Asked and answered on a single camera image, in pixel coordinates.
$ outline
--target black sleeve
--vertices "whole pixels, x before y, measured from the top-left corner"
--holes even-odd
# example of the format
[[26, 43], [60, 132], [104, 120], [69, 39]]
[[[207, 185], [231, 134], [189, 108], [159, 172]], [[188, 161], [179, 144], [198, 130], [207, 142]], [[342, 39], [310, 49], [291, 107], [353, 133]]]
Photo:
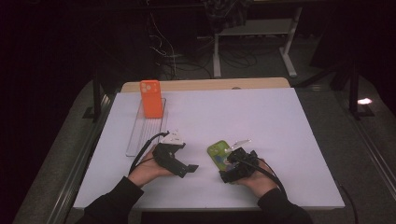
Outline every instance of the black sleeve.
[[77, 223], [128, 223], [128, 215], [143, 190], [123, 177], [109, 193], [100, 196], [84, 209]]
[[289, 202], [279, 189], [272, 189], [264, 194], [258, 202], [266, 220], [275, 224], [312, 224], [306, 211]]

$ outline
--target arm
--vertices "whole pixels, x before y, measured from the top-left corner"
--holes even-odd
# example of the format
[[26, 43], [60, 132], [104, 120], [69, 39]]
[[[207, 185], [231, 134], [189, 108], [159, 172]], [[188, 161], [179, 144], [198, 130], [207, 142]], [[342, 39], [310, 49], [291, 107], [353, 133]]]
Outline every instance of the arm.
[[129, 212], [144, 193], [141, 188], [159, 176], [172, 175], [152, 159], [153, 149], [113, 190], [88, 205], [77, 223], [128, 223]]
[[[270, 173], [271, 169], [263, 161], [260, 167]], [[264, 212], [266, 221], [275, 224], [311, 224], [311, 217], [306, 211], [289, 202], [280, 192], [276, 183], [266, 175], [256, 171], [252, 176], [235, 181], [236, 184], [244, 185], [260, 198], [259, 207]]]

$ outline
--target table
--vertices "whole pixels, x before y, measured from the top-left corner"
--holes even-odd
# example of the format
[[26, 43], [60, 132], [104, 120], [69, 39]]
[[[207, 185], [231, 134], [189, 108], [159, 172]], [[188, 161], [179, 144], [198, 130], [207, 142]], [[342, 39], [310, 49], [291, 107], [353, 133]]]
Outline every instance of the table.
[[[162, 81], [161, 85], [169, 106], [167, 128], [178, 129], [187, 144], [176, 158], [200, 167], [184, 178], [161, 177], [146, 185], [146, 193], [134, 209], [258, 209], [257, 199], [247, 188], [221, 181], [206, 154], [207, 147], [219, 140], [233, 144], [247, 138], [252, 142], [244, 149], [255, 150], [270, 163], [293, 203], [305, 209], [345, 206], [295, 90], [286, 79]], [[133, 158], [126, 157], [125, 151], [140, 103], [136, 87], [137, 83], [127, 83], [116, 96], [74, 207], [89, 205], [128, 175]], [[242, 90], [230, 90], [234, 87]]]

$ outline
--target person's left hand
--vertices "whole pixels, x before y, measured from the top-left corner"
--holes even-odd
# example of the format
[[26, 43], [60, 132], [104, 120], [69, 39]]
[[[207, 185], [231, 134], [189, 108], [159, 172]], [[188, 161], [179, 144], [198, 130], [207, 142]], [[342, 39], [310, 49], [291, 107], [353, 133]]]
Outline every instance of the person's left hand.
[[143, 157], [141, 162], [138, 163], [134, 170], [128, 175], [128, 179], [130, 179], [139, 188], [142, 188], [144, 185], [159, 176], [173, 175], [154, 160], [152, 151], [155, 147], [156, 146], [151, 148], [151, 150]]

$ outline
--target orange phone case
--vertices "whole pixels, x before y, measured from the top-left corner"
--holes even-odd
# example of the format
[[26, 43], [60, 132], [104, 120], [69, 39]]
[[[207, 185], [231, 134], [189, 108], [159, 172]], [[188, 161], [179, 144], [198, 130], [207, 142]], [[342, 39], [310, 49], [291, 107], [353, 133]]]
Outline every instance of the orange phone case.
[[161, 87], [158, 80], [142, 80], [140, 82], [143, 110], [147, 119], [159, 119], [163, 117], [163, 100]]

